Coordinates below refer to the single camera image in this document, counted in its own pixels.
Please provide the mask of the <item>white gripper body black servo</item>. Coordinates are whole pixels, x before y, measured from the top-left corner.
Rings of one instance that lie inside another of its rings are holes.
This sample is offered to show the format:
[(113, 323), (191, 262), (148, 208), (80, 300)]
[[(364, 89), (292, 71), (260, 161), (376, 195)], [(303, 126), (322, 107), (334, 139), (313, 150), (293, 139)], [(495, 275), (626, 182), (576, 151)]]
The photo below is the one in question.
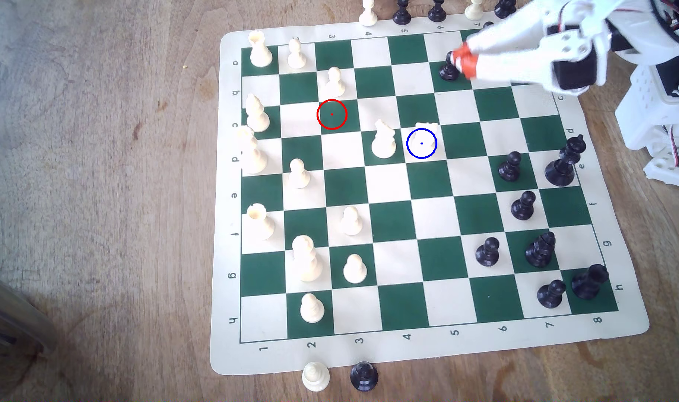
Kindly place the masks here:
[(545, 33), (549, 45), (557, 49), (552, 72), (560, 90), (576, 94), (605, 83), (611, 39), (605, 20), (586, 18), (567, 26), (555, 22), (545, 27)]

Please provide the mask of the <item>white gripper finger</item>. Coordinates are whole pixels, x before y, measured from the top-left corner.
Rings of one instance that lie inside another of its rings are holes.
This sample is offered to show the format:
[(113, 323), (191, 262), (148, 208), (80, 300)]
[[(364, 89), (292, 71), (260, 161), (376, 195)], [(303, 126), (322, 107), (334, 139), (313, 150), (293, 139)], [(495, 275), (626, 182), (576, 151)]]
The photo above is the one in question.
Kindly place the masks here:
[(559, 4), (528, 4), (513, 15), (469, 37), (450, 52), (451, 63), (563, 62), (550, 43), (541, 44), (547, 27), (557, 21)]
[(474, 54), (460, 49), (460, 71), (466, 78), (491, 82), (553, 85), (550, 52), (533, 49)]

